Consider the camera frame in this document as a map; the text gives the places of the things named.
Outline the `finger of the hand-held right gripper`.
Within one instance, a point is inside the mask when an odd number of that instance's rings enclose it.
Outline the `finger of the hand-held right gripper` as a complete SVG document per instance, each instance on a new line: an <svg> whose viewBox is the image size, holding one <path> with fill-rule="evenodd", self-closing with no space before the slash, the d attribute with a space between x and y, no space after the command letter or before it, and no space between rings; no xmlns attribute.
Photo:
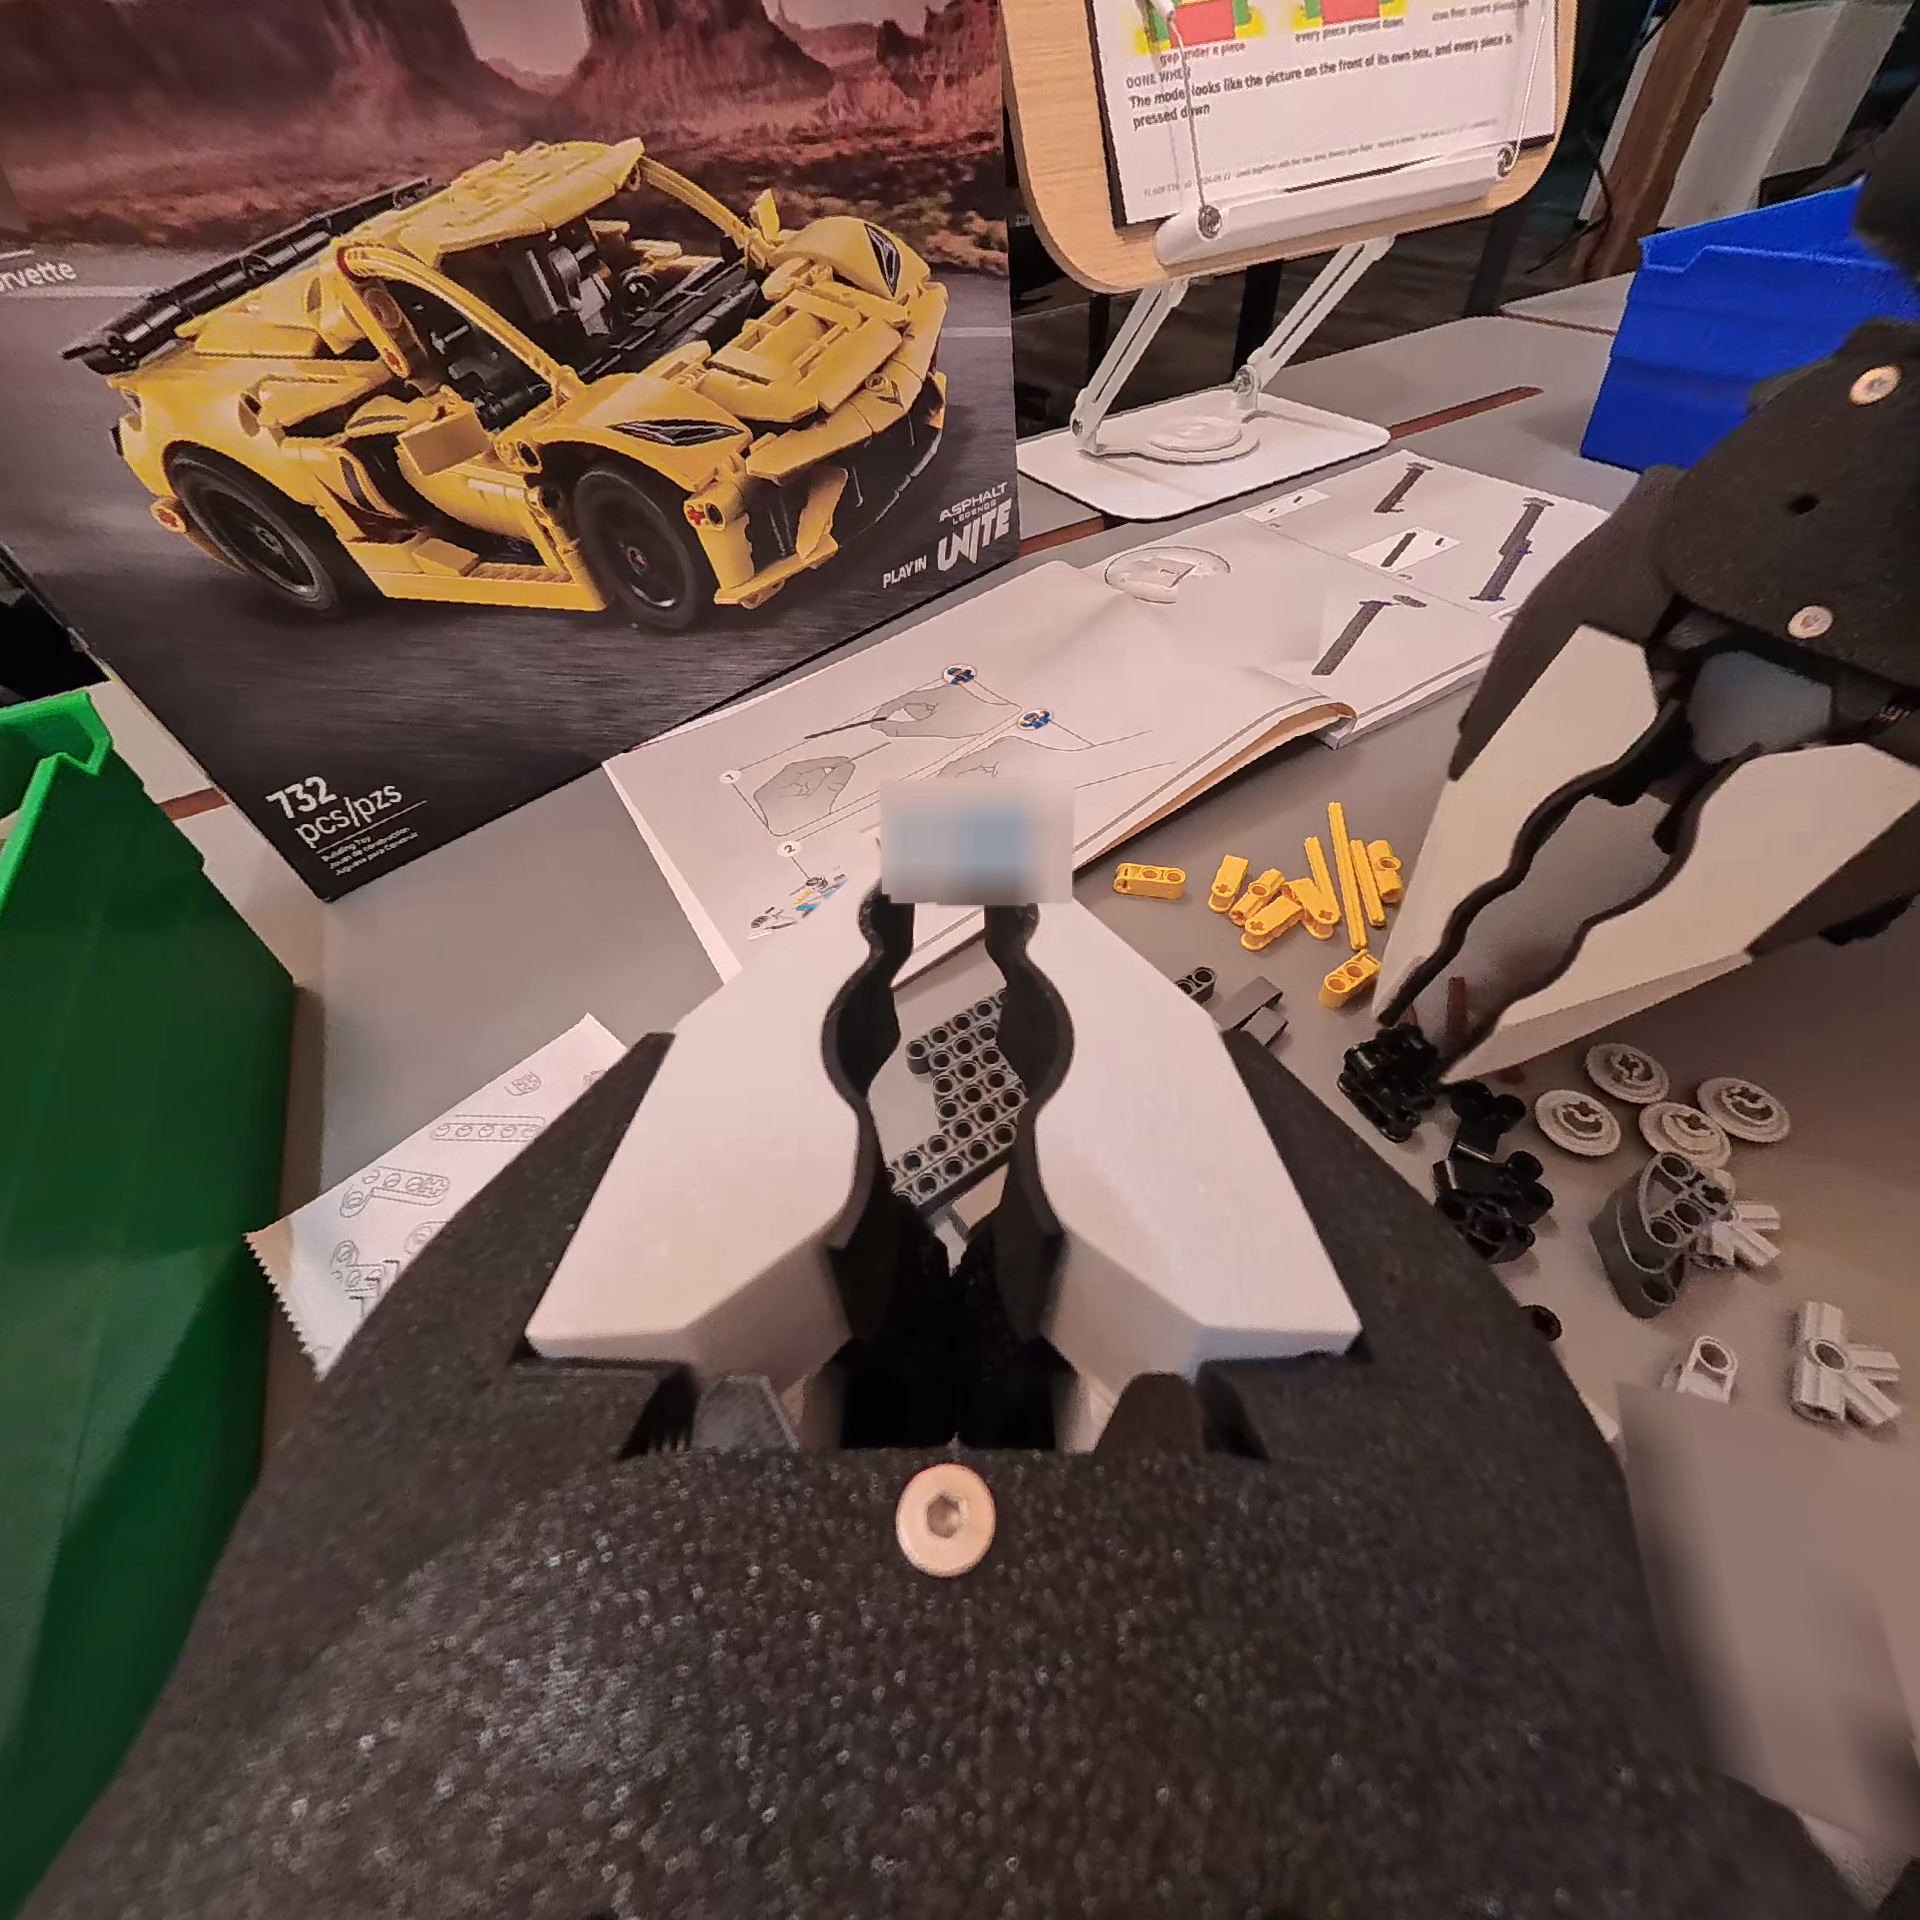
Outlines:
<svg viewBox="0 0 1920 1920"><path fill-rule="evenodd" d="M1460 949L1471 917L1510 888L1553 816L1579 801L1658 720L1638 645L1579 626L1436 801L1375 982L1381 1023Z"/></svg>
<svg viewBox="0 0 1920 1920"><path fill-rule="evenodd" d="M1915 808L1915 766L1865 742L1739 762L1699 804L1692 846L1661 881L1587 925L1451 1072L1523 1064L1757 953L1881 924L1915 895Z"/></svg>

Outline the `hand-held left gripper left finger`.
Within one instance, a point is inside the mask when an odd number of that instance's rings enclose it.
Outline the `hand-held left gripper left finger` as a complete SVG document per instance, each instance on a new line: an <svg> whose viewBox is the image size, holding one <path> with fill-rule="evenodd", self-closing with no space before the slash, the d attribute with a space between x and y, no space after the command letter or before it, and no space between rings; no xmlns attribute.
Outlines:
<svg viewBox="0 0 1920 1920"><path fill-rule="evenodd" d="M775 934L691 1009L525 1326L546 1359L667 1359L702 1384L813 1375L849 1340L825 1260L858 1169L825 1021L874 957L860 897Z"/></svg>

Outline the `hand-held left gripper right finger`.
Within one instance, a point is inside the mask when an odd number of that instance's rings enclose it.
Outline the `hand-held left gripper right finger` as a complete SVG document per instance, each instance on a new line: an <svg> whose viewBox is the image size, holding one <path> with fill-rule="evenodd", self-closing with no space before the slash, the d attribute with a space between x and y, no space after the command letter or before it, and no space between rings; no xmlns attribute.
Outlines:
<svg viewBox="0 0 1920 1920"><path fill-rule="evenodd" d="M1211 1017L1078 903L994 904L999 1048L1026 1087L990 1226L1062 1409L1139 1375L1345 1353L1357 1311Z"/></svg>

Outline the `blue plastic bin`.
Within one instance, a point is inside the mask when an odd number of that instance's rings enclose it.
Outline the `blue plastic bin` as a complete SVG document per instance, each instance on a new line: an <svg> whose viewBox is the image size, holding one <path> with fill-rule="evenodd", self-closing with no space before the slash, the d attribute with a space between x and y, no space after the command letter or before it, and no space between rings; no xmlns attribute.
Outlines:
<svg viewBox="0 0 1920 1920"><path fill-rule="evenodd" d="M1765 380L1868 319L1915 319L1909 278L1854 234L1858 194L1852 182L1645 238L1582 455L1635 472L1689 465Z"/></svg>

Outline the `row of dark grey lego beams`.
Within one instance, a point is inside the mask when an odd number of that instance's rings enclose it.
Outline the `row of dark grey lego beams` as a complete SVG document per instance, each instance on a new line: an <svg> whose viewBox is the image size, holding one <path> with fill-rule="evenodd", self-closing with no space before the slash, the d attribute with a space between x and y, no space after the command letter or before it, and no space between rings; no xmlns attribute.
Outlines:
<svg viewBox="0 0 1920 1920"><path fill-rule="evenodd" d="M899 1198L932 1221L1001 1169L1014 1152L1026 1086L1001 1047L997 986L953 1008L903 1045L923 1114L886 1153Z"/></svg>

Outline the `printed white paper bag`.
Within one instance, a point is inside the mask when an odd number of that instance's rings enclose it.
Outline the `printed white paper bag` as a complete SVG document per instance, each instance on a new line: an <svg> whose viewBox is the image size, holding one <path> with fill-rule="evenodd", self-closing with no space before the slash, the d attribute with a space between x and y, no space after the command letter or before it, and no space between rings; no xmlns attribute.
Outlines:
<svg viewBox="0 0 1920 1920"><path fill-rule="evenodd" d="M299 1210L247 1236L318 1375L403 1268L622 1053L623 1045L586 1017Z"/></svg>

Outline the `dark grey lego piece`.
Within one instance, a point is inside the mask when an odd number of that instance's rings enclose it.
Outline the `dark grey lego piece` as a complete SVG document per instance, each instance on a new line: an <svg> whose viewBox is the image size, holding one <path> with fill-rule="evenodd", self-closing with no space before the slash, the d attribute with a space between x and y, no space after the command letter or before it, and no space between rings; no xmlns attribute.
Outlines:
<svg viewBox="0 0 1920 1920"><path fill-rule="evenodd" d="M1674 1153L1653 1156L1596 1214L1590 1234L1636 1316L1668 1308L1695 1240L1721 1223L1731 1198L1716 1172Z"/></svg>
<svg viewBox="0 0 1920 1920"><path fill-rule="evenodd" d="M1635 1188L1638 1226L1658 1257L1682 1257L1693 1238L1735 1202L1721 1167L1654 1153Z"/></svg>
<svg viewBox="0 0 1920 1920"><path fill-rule="evenodd" d="M1620 1308L1651 1318L1674 1304L1686 1254L1653 1254L1631 1190L1620 1188L1599 1205L1590 1217L1590 1238Z"/></svg>

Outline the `black square lego connector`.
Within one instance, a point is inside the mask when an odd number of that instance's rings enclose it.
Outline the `black square lego connector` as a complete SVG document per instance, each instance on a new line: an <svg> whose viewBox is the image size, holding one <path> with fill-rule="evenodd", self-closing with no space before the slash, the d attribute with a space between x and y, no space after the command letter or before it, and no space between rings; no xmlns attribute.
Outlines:
<svg viewBox="0 0 1920 1920"><path fill-rule="evenodd" d="M1345 1052L1335 1082L1386 1141L1404 1142L1438 1100L1443 1062L1417 1023L1391 1023Z"/></svg>

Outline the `lego instruction booklet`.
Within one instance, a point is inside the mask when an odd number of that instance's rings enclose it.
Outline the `lego instruction booklet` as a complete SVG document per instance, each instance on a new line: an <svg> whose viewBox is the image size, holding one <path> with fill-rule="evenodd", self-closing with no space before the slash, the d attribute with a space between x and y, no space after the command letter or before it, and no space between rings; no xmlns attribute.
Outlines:
<svg viewBox="0 0 1920 1920"><path fill-rule="evenodd" d="M1074 858L1295 735L1482 673L1603 510L1415 452L1085 567L1047 562L607 762L723 975L881 880L881 793L1071 791Z"/></svg>

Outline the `black lego set box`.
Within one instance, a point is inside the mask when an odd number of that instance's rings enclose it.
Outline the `black lego set box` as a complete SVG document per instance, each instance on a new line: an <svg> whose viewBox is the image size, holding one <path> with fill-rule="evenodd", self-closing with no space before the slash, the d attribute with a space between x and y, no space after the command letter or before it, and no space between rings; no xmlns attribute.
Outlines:
<svg viewBox="0 0 1920 1920"><path fill-rule="evenodd" d="M2 5L5 549L319 897L1019 545L994 5Z"/></svg>

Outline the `white sign stand base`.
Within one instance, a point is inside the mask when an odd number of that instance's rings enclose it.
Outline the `white sign stand base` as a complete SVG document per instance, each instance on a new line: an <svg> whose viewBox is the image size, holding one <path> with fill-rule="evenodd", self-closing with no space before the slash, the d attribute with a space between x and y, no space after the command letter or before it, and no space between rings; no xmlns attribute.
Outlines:
<svg viewBox="0 0 1920 1920"><path fill-rule="evenodd" d="M1391 233L1340 246L1229 385L1115 415L1123 381L1193 278L1166 278L1140 289L1118 337L1078 391L1067 429L1025 441L1017 452L1019 472L1093 512L1162 520L1386 446L1382 424L1276 397L1265 381L1291 360L1391 246Z"/></svg>

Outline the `green plastic bin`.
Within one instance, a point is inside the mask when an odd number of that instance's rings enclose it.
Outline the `green plastic bin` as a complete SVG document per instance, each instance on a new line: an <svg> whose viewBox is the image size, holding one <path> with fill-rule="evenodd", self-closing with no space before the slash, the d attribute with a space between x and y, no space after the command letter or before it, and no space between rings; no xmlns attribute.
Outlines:
<svg viewBox="0 0 1920 1920"><path fill-rule="evenodd" d="M2 1912L95 1802L250 1497L294 982L83 693L5 708Z"/></svg>

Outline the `wooden instruction sign board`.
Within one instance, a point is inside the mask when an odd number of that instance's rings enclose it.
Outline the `wooden instruction sign board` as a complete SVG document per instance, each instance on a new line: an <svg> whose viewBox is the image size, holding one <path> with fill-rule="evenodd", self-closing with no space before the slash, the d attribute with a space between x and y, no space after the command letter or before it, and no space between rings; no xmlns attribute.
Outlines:
<svg viewBox="0 0 1920 1920"><path fill-rule="evenodd" d="M1578 5L999 8L1025 204L1101 294L1479 220L1542 176Z"/></svg>

